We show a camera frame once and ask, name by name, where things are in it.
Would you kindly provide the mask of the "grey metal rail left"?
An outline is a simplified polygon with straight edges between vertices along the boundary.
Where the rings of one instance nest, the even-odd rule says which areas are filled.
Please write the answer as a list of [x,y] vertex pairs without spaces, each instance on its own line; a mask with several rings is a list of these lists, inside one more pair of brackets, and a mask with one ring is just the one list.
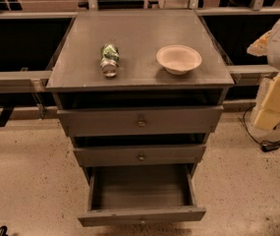
[[0,93],[43,92],[50,71],[0,72]]

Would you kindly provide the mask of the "grey middle drawer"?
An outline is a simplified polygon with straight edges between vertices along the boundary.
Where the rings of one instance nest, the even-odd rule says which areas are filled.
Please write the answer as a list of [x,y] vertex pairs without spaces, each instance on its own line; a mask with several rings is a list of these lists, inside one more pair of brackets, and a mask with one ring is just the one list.
[[156,165],[200,162],[205,145],[81,147],[74,154],[80,166]]

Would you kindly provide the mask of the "white paper bowl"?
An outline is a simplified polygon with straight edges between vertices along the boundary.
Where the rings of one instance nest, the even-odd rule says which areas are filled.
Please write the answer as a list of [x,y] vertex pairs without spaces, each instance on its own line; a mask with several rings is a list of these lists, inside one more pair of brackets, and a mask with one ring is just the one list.
[[156,54],[157,62],[170,74],[184,75],[200,66],[200,54],[185,45],[168,45]]

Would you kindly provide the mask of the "grey drawer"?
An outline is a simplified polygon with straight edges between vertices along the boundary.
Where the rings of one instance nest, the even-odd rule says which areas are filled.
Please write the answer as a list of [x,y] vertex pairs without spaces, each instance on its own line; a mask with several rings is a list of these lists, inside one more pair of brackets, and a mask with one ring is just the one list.
[[200,221],[185,164],[95,167],[89,180],[84,227]]
[[222,106],[59,110],[69,137],[212,133]]
[[200,162],[205,145],[81,147],[74,154],[80,166],[156,165]]

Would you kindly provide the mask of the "grey metal rail right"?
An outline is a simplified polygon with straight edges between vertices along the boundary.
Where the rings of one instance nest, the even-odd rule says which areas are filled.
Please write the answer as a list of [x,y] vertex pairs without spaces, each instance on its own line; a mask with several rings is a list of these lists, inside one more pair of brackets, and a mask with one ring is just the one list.
[[278,70],[269,65],[229,65],[227,67],[236,87],[258,86],[263,78],[273,78]]

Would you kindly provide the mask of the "grey wooden drawer cabinet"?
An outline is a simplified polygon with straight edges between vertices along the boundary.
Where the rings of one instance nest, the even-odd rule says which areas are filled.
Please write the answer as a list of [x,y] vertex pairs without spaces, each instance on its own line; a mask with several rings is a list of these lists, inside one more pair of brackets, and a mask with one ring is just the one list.
[[[101,47],[120,54],[114,78],[100,70]],[[168,73],[159,49],[185,45],[202,62],[184,75]],[[77,15],[47,88],[59,110],[222,106],[233,80],[198,16],[192,11],[112,11]],[[206,145],[211,133],[69,137],[75,148]]]

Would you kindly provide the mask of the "black object bottom left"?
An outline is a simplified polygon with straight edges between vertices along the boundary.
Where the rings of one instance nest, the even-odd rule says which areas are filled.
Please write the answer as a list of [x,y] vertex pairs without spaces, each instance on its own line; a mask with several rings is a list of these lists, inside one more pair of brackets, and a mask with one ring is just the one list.
[[7,230],[8,230],[8,228],[6,226],[1,226],[0,227],[0,236],[8,236]]

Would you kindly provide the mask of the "grey bottom drawer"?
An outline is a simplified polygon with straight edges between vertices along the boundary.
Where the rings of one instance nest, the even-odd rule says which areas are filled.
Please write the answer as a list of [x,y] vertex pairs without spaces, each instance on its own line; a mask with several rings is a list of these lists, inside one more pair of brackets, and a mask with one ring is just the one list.
[[200,221],[185,164],[95,167],[89,180],[84,227]]

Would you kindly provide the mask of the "crushed green soda can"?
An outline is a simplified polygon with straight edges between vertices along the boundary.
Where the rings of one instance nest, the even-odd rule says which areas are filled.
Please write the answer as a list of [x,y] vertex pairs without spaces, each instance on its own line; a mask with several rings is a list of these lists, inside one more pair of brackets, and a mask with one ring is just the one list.
[[101,47],[100,70],[106,78],[114,78],[119,67],[120,54],[118,48],[111,43]]

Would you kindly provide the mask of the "grey metal rail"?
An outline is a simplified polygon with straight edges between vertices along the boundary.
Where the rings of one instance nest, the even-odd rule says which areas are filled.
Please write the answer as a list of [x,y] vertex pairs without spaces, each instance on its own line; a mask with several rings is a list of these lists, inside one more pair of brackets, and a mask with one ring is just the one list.
[[0,72],[0,93],[43,92],[50,71]]
[[227,67],[236,87],[258,86],[263,78],[273,78],[278,70],[269,65],[229,65]]

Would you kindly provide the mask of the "grey top drawer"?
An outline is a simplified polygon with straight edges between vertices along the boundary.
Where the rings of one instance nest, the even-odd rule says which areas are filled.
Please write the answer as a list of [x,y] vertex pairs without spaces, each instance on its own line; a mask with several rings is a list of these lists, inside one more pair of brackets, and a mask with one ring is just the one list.
[[59,110],[69,137],[212,133],[222,106]]

